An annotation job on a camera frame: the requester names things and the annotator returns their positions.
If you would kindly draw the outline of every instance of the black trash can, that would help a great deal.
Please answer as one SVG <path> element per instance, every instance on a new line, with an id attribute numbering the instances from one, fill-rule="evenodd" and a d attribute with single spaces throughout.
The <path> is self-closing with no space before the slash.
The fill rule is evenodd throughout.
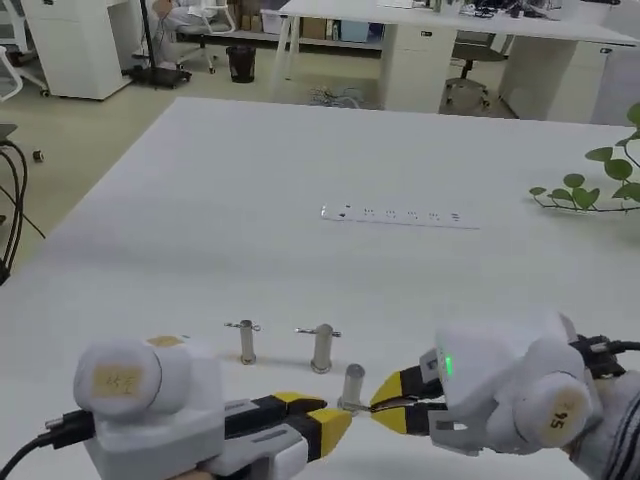
<path id="1" fill-rule="evenodd" d="M 256 49 L 245 45 L 227 47 L 231 81 L 234 83 L 251 83 L 255 76 Z"/>

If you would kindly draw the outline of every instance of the label sticker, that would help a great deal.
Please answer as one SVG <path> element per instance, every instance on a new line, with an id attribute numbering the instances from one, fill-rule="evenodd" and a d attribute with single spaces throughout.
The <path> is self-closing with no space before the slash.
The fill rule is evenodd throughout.
<path id="1" fill-rule="evenodd" d="M 150 343 L 154 347 L 167 348 L 181 345 L 184 343 L 184 341 L 180 340 L 178 337 L 161 335 L 159 337 L 150 338 L 149 340 L 147 340 L 147 343 Z"/>
<path id="2" fill-rule="evenodd" d="M 142 368 L 122 365 L 98 365 L 93 370 L 94 398 L 137 397 L 140 394 Z"/>
<path id="3" fill-rule="evenodd" d="M 547 425 L 543 436 L 551 445 L 563 446 L 575 432 L 573 423 L 581 420 L 584 412 L 584 398 L 575 390 L 561 391 L 553 404 L 551 415 L 547 419 Z"/>

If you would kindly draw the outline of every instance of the robotic hand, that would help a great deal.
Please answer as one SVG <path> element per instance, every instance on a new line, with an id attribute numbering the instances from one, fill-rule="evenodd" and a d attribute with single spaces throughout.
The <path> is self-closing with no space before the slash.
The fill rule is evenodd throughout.
<path id="1" fill-rule="evenodd" d="M 448 326 L 366 408 L 395 432 L 429 435 L 465 455 L 563 448 L 592 479 L 637 480 L 640 374 L 625 372 L 615 355 L 639 346 L 579 336 L 562 315 L 499 334 Z"/>
<path id="2" fill-rule="evenodd" d="M 186 337 L 89 347 L 74 397 L 93 415 L 85 446 L 102 480 L 288 480 L 351 424 L 349 412 L 291 392 L 224 403 L 218 360 Z"/>

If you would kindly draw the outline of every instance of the green leaf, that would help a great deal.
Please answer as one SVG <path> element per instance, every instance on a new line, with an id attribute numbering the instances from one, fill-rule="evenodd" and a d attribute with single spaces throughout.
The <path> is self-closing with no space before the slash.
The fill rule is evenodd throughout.
<path id="1" fill-rule="evenodd" d="M 614 180 L 626 180 L 633 173 L 633 167 L 622 158 L 614 158 L 604 162 L 604 171 Z"/>
<path id="2" fill-rule="evenodd" d="M 551 195 L 549 195 L 549 197 L 555 200 L 566 200 L 567 202 L 573 202 L 573 197 L 571 196 L 571 194 L 563 188 L 556 188 L 553 192 L 551 192 Z"/>
<path id="3" fill-rule="evenodd" d="M 534 197 L 537 197 L 538 195 L 542 195 L 546 191 L 547 189 L 543 187 L 533 187 L 531 190 L 529 190 L 529 193 Z"/>
<path id="4" fill-rule="evenodd" d="M 585 157 L 589 160 L 593 160 L 595 162 L 606 162 L 607 160 L 611 160 L 613 156 L 613 147 L 602 147 L 596 148 L 595 150 L 591 150 L 585 154 Z"/>
<path id="5" fill-rule="evenodd" d="M 613 198 L 631 198 L 640 203 L 640 183 L 631 182 L 623 185 L 613 194 Z"/>
<path id="6" fill-rule="evenodd" d="M 623 138 L 622 140 L 618 140 L 616 142 L 616 147 L 626 147 L 627 143 L 629 143 L 632 140 L 638 140 L 638 139 L 640 139 L 640 130 L 636 130 L 635 132 L 633 132 L 633 135 L 631 135 L 630 137 Z"/>
<path id="7" fill-rule="evenodd" d="M 579 173 L 570 173 L 566 177 L 564 177 L 564 184 L 569 188 L 578 188 L 581 187 L 584 183 L 584 176 Z"/>
<path id="8" fill-rule="evenodd" d="M 576 204 L 583 210 L 588 210 L 591 205 L 596 203 L 600 196 L 600 190 L 594 188 L 590 192 L 587 192 L 584 188 L 576 188 L 573 190 L 573 199 Z"/>
<path id="9" fill-rule="evenodd" d="M 636 103 L 629 109 L 627 118 L 640 127 L 640 103 Z"/>

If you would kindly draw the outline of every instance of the green led light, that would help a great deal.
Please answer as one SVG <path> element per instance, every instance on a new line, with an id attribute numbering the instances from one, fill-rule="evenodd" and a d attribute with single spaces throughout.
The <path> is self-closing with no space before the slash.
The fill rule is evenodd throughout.
<path id="1" fill-rule="evenodd" d="M 447 367 L 447 375 L 453 375 L 453 362 L 451 361 L 451 357 L 445 357 L 444 364 Z"/>

